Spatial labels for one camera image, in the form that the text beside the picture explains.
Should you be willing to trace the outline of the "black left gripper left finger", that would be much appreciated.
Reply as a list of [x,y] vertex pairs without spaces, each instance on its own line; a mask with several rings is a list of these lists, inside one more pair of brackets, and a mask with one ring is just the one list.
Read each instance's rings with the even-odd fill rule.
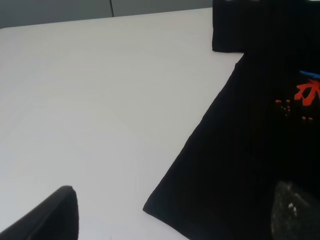
[[62,186],[0,233],[2,240],[77,240],[79,207],[72,186]]

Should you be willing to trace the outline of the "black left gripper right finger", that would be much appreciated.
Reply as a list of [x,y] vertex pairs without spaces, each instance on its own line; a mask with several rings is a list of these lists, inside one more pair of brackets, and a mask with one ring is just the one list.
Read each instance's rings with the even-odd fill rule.
[[320,201],[290,182],[278,182],[271,233],[274,240],[319,240]]

